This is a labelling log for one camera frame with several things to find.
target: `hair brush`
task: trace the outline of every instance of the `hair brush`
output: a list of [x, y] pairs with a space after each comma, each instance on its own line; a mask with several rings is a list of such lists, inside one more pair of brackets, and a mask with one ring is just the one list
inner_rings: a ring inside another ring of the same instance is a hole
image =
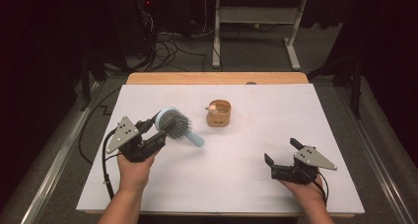
[[167, 128], [167, 137], [171, 139], [182, 141], [186, 137], [198, 147], [205, 144], [205, 140], [202, 137], [191, 132], [191, 120], [176, 108], [165, 108], [161, 110], [157, 114], [155, 125], [159, 131], [166, 130]]

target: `white metal frame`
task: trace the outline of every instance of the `white metal frame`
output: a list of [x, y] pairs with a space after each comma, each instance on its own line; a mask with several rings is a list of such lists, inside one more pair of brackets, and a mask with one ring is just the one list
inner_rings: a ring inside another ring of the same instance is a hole
[[299, 8], [254, 8], [254, 7], [222, 7], [216, 0], [215, 37], [213, 41], [212, 67], [221, 66], [221, 39], [219, 30], [221, 23], [259, 23], [293, 25], [290, 37], [284, 38], [292, 68], [301, 70], [296, 51], [293, 47], [299, 24], [305, 11], [307, 0], [301, 0]]

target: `brush bristles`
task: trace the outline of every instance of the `brush bristles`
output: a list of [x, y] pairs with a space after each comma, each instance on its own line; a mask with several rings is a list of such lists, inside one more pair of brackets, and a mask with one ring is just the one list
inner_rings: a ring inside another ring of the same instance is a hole
[[191, 132], [191, 120], [175, 110], [169, 110], [162, 114], [160, 118], [160, 129], [166, 129], [173, 119], [175, 119], [175, 127], [170, 131], [167, 131], [167, 137], [181, 141], [187, 133]]

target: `white board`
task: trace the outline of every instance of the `white board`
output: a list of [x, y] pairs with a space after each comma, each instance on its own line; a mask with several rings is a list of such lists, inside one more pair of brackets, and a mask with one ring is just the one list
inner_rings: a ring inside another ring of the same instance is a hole
[[[210, 127], [206, 107], [213, 100], [232, 105], [227, 127]], [[158, 154], [145, 189], [142, 211], [162, 213], [301, 213], [292, 194], [270, 178], [267, 153], [277, 165], [293, 164], [297, 152], [289, 140], [316, 147], [337, 171], [321, 169], [328, 181], [330, 213], [364, 213], [314, 86], [306, 85], [126, 85], [119, 94], [104, 137], [123, 116], [134, 123], [175, 107], [193, 122], [203, 147], [190, 141], [167, 145]], [[157, 132], [153, 127], [144, 138]], [[86, 181], [77, 209], [101, 211], [109, 203], [103, 185], [102, 148]], [[115, 191], [116, 159], [107, 162]]]

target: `human arm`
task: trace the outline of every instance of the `human arm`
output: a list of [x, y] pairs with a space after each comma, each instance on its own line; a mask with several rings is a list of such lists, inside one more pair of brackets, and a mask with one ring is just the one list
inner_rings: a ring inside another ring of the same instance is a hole
[[123, 155], [117, 156], [120, 171], [119, 189], [104, 211], [100, 224], [138, 222], [142, 194], [156, 155], [157, 153], [141, 163], [131, 163]]
[[[316, 177], [316, 182], [322, 186], [320, 176]], [[298, 185], [284, 181], [280, 181], [280, 183], [292, 192], [293, 197], [304, 209], [311, 224], [334, 223], [326, 210], [322, 192], [314, 183], [308, 185]]]

